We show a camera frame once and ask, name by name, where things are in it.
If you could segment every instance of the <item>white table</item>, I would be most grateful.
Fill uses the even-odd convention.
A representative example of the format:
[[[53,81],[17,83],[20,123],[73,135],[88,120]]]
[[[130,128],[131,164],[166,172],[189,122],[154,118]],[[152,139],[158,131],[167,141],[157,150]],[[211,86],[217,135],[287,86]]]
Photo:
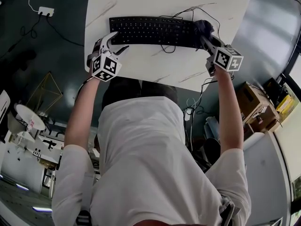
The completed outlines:
[[[221,23],[220,36],[231,44],[243,19],[249,0],[89,0],[85,30],[85,61],[94,43],[110,32],[109,18],[117,16],[173,16],[191,7],[200,7]],[[192,13],[181,14],[191,20]],[[194,21],[208,20],[217,35],[217,22],[200,9],[194,11]],[[119,49],[122,45],[111,46]],[[159,82],[200,91],[209,77],[205,64],[209,54],[204,50],[177,47],[172,54],[160,45],[131,45],[122,58],[118,76]]]

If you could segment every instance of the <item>dark floor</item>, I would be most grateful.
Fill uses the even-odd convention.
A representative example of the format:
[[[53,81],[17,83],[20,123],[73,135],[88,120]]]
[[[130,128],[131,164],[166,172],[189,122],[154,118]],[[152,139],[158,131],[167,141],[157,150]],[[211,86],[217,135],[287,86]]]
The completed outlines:
[[[21,26],[25,26],[28,31],[39,18],[28,6],[28,0],[1,1],[3,4],[0,6],[0,56],[20,39]],[[31,5],[36,10],[40,6],[54,8],[55,14],[50,18],[50,22],[66,38],[84,44],[87,1],[31,0]],[[84,49],[62,40],[46,23],[45,17],[41,18],[36,31],[38,34],[36,39],[27,36],[3,59],[11,61],[22,51],[35,50],[37,57],[28,64],[25,72],[18,71],[13,80],[19,89],[24,89],[22,99],[26,102],[46,73],[51,71],[64,95],[53,106],[50,115],[57,121],[66,122],[78,87],[87,76],[84,70]],[[270,77],[277,77],[286,66],[299,31],[300,13],[298,4],[293,0],[251,0],[232,43],[232,46],[245,56],[240,71],[235,74],[234,85],[237,87],[244,81],[263,83]],[[107,86],[106,83],[101,84],[97,93],[94,126],[97,126],[101,100]],[[198,99],[199,96],[199,93],[185,89],[178,89],[178,94],[182,109],[186,107],[188,98]],[[217,112],[216,84],[209,85],[204,92],[201,105],[205,111]],[[195,135],[201,135],[206,116],[206,114],[196,115]]]

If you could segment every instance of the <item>gold wire frame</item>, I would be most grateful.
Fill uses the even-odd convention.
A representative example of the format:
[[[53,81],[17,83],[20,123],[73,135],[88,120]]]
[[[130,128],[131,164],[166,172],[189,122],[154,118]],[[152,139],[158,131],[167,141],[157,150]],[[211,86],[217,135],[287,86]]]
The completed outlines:
[[[46,83],[47,83],[47,80],[48,80],[49,77],[50,77],[50,78],[52,79],[52,81],[54,82],[54,84],[55,84],[56,88],[58,89],[59,93],[55,93],[55,92],[53,92],[53,91],[51,91],[51,90],[44,89],[44,87],[46,86]],[[42,79],[42,81],[40,82],[40,84],[36,87],[36,89],[34,90],[34,92],[32,93],[32,95],[30,96],[29,100],[28,100],[27,103],[26,103],[26,106],[28,105],[28,103],[30,102],[31,98],[34,96],[34,94],[36,93],[36,91],[37,91],[38,89],[40,89],[40,96],[39,96],[39,101],[38,101],[38,104],[37,104],[37,106],[36,106],[36,109],[34,110],[35,113],[38,112],[38,109],[39,109],[40,103],[41,103],[41,98],[42,98],[42,96],[44,95],[45,92],[49,92],[49,93],[58,95],[57,98],[55,98],[55,99],[50,103],[50,105],[46,108],[46,110],[43,111],[43,114],[46,114],[46,112],[49,111],[49,109],[50,109],[50,108],[51,108],[51,107],[52,107],[52,106],[53,106],[53,105],[54,105],[61,97],[63,97],[63,94],[61,93],[61,90],[59,89],[59,87],[57,86],[57,84],[56,84],[54,78],[52,77],[51,72],[48,72],[48,73],[46,74],[46,76],[44,77],[44,79]]]

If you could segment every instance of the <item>cable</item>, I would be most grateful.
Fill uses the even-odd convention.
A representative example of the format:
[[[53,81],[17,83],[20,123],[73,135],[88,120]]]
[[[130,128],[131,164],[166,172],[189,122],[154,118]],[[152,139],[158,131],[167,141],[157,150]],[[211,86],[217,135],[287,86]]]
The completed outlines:
[[[198,100],[195,101],[195,99],[192,98],[193,101],[194,101],[194,104],[193,104],[193,105],[189,106],[189,105],[188,105],[189,98],[187,99],[187,101],[186,101],[187,108],[183,111],[183,116],[184,116],[184,118],[185,118],[185,114],[192,115],[191,127],[190,127],[190,137],[189,137],[189,141],[188,141],[188,142],[189,142],[189,145],[190,145],[190,148],[191,148],[191,151],[193,151],[193,138],[192,138],[192,134],[193,134],[193,121],[194,121],[194,115],[195,115],[196,109],[197,109],[198,107],[201,107],[201,108],[202,108],[201,110],[197,111],[196,114],[198,114],[198,115],[201,115],[201,114],[203,114],[203,113],[206,113],[206,114],[212,114],[212,113],[209,113],[209,112],[205,112],[204,108],[203,108],[202,106],[200,106],[201,101],[202,101],[203,88],[204,88],[204,86],[207,85],[207,84],[212,84],[212,83],[216,83],[216,82],[217,82],[217,80],[210,81],[210,82],[206,82],[207,80],[210,80],[210,79],[212,79],[212,78],[207,78],[207,79],[204,80],[204,83],[202,84],[201,92],[200,92],[200,96],[199,96]],[[231,80],[234,80],[234,73],[233,73],[233,72],[232,72],[232,75],[231,75]],[[186,122],[185,122],[184,125],[185,125],[185,133],[187,134],[187,130],[186,130]]]
[[[163,51],[164,51],[165,53],[167,53],[167,54],[172,54],[173,52],[175,52],[175,46],[174,46],[174,50],[173,50],[173,52],[166,52],[166,50],[165,50],[165,49],[166,49],[167,47],[164,49],[164,48],[163,48],[163,46],[162,46],[162,44],[161,44],[161,47],[162,47]]]
[[[41,16],[42,16],[42,13],[39,14],[39,19],[38,19],[38,21],[32,26],[32,28],[31,28],[28,32],[26,32],[24,26],[22,26],[22,27],[20,28],[20,35],[21,35],[22,37],[21,37],[16,43],[14,43],[12,46],[9,47],[9,49],[8,49],[8,50],[0,57],[0,60],[1,60],[7,53],[10,53],[10,52],[16,47],[16,45],[22,41],[22,39],[23,39],[26,35],[30,34],[30,36],[31,36],[32,39],[36,39],[36,38],[38,37],[38,33],[37,33],[37,31],[34,30],[34,27],[40,22]]]
[[[187,141],[188,141],[188,143],[189,143],[189,137],[188,137],[188,133],[187,133],[187,130],[186,130],[186,121],[185,121],[185,120],[183,120],[183,121],[184,121],[185,137],[186,137],[186,139],[187,139]]]
[[[65,40],[65,41],[67,41],[67,42],[69,42],[69,43],[72,43],[72,44],[75,44],[75,45],[84,47],[83,44],[79,44],[79,43],[73,42],[73,41],[71,41],[71,40],[65,38],[65,37],[64,37],[58,30],[56,30],[56,28],[49,22],[48,18],[49,18],[49,15],[46,16],[46,21],[47,21],[47,23],[54,29],[54,31],[55,31],[55,32],[56,32],[63,40]]]
[[[31,9],[34,11],[34,12],[39,12],[39,11],[37,11],[37,10],[34,10],[33,8],[32,8],[32,6],[30,5],[30,0],[28,0],[28,5],[31,7]]]
[[[180,14],[185,13],[185,12],[190,12],[190,11],[192,11],[192,19],[193,19],[193,10],[195,10],[195,9],[200,9],[200,10],[202,10],[202,11],[203,11],[204,13],[206,13],[209,17],[211,17],[212,19],[214,19],[215,21],[217,21],[217,23],[218,23],[218,27],[217,27],[217,35],[218,35],[218,38],[221,39],[221,38],[220,38],[220,27],[221,27],[221,23],[220,23],[216,18],[212,17],[209,13],[207,13],[205,10],[203,10],[202,8],[199,8],[199,7],[196,7],[196,8],[189,8],[189,9],[187,9],[187,10],[184,10],[184,11],[182,11],[182,12],[180,12],[180,13],[175,14],[173,17],[179,16]]]
[[[94,78],[94,77],[91,76],[89,79],[85,80],[85,81],[81,84],[79,90],[77,91],[77,94],[76,94],[76,97],[75,97],[75,101],[77,100],[77,97],[79,96],[79,93],[80,93],[81,89],[83,88],[83,86],[84,86],[88,81],[92,80],[93,78]]]
[[[200,9],[200,10],[202,10],[202,11],[203,11],[204,13],[206,13],[209,17],[211,17],[212,19],[214,19],[215,21],[217,21],[217,23],[218,23],[218,27],[217,27],[217,35],[218,35],[218,38],[221,40],[221,37],[220,37],[220,27],[221,27],[221,24],[220,24],[220,22],[219,22],[217,19],[215,19],[214,17],[212,17],[210,14],[208,14],[205,10],[203,10],[203,9],[201,9],[201,8],[199,8],[199,7],[186,9],[186,10],[184,10],[184,11],[182,11],[182,12],[179,12],[179,13],[175,14],[174,16],[172,16],[172,18],[177,17],[177,16],[179,16],[180,14],[185,13],[185,12],[192,12],[192,20],[191,20],[191,21],[193,22],[194,10],[195,10],[195,9]],[[172,52],[166,52],[162,45],[161,45],[161,47],[162,47],[162,49],[163,49],[163,51],[164,51],[165,53],[167,53],[167,54],[172,54],[172,53],[175,52],[175,47],[176,47],[176,46],[174,47],[174,50],[173,50]]]
[[[295,0],[296,2],[298,2],[301,5],[301,2],[299,0]]]

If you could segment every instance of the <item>keyboard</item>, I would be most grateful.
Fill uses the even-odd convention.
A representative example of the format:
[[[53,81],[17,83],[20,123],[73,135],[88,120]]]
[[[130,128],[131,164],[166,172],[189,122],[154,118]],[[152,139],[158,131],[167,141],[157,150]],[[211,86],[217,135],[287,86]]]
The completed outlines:
[[[195,48],[193,22],[168,17],[111,17],[112,44],[159,44]]]

